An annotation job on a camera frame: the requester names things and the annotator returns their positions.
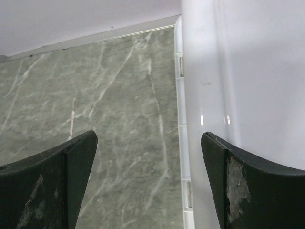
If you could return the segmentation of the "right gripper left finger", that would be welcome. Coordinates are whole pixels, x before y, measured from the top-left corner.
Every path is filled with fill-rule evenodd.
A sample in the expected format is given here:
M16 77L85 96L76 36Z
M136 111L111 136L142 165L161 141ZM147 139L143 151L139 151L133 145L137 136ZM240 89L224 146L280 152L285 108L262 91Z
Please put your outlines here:
M0 167L2 229L73 229L98 145L93 130Z

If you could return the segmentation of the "large white plastic container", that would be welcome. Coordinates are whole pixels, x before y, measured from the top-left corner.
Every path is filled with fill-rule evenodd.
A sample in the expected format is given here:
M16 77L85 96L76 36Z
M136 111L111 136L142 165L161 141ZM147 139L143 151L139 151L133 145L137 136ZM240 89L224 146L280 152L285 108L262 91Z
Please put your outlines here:
M305 167L305 3L183 0L181 6L194 223L217 229L203 133Z

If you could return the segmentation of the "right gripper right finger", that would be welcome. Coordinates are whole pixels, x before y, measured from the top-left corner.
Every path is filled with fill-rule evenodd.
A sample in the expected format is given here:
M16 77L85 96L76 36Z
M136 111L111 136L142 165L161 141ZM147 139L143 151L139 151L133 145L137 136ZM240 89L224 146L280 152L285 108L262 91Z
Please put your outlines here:
M223 229L302 229L305 173L240 149L213 133L201 148Z

